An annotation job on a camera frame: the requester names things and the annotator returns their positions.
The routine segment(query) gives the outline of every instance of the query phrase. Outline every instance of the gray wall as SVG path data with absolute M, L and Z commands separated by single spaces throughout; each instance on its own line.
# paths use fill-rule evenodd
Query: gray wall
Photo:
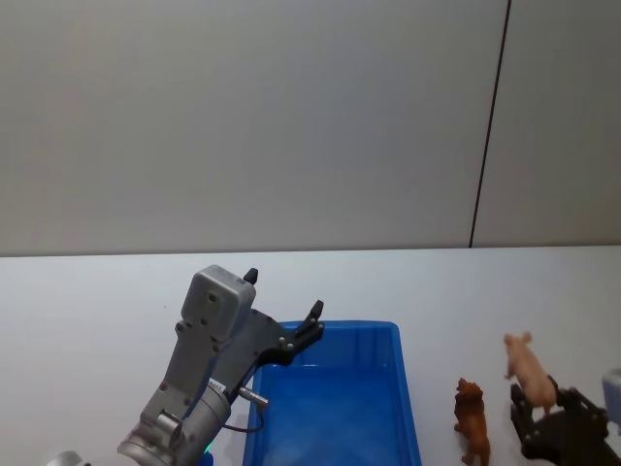
M 0 2 L 0 252 L 465 246 L 504 10 Z
M 513 2 L 475 246 L 621 243 L 621 2 Z
M 465 247 L 506 7 L 0 2 L 0 254 Z M 621 240 L 620 18 L 513 5 L 476 246 Z

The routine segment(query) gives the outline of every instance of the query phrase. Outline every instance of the toy pig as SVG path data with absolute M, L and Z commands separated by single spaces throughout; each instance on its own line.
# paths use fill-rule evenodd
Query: toy pig
M 547 376 L 535 354 L 528 348 L 533 340 L 530 332 L 522 338 L 505 335 L 507 345 L 508 368 L 506 378 L 515 376 L 522 391 L 534 408 L 543 407 L 546 415 L 556 404 L 556 387 Z

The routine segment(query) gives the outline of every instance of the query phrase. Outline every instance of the white object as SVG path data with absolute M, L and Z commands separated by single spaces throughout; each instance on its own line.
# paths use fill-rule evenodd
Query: white object
M 459 464 L 460 377 L 485 392 L 491 464 L 527 464 L 509 419 L 505 333 L 530 330 L 559 385 L 599 406 L 602 375 L 621 361 L 621 248 L 3 258 L 3 462 L 110 455 L 167 367 L 192 275 L 213 263 L 257 267 L 255 305 L 277 319 L 321 298 L 326 319 L 395 321 L 425 466 Z M 246 410 L 238 400 L 230 422 L 244 425 Z M 241 466 L 244 441 L 222 432 L 216 466 Z

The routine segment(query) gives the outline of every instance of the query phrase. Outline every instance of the cable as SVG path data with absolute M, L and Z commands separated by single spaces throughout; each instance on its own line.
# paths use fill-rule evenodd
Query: cable
M 265 425 L 265 418 L 263 417 L 263 413 L 259 410 L 257 410 L 257 413 L 259 414 L 259 425 L 257 425 L 256 427 L 243 428 L 236 425 L 224 424 L 223 428 L 232 430 L 233 432 L 239 432 L 240 434 L 256 434 Z

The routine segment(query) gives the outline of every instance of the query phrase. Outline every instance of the toy animal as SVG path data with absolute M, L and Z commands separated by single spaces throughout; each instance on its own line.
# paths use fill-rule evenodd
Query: toy animal
M 505 335 L 508 356 L 505 378 L 510 379 L 515 376 L 529 403 L 534 408 L 543 407 L 547 416 L 550 408 L 556 404 L 556 387 L 543 371 L 535 354 L 528 348 L 528 344 L 532 341 L 533 337 L 530 332 L 525 332 L 521 338 Z
M 469 466 L 477 455 L 481 466 L 489 465 L 490 447 L 484 408 L 483 390 L 476 383 L 460 379 L 455 395 L 455 431 L 468 439 L 468 451 L 462 456 L 462 461 Z

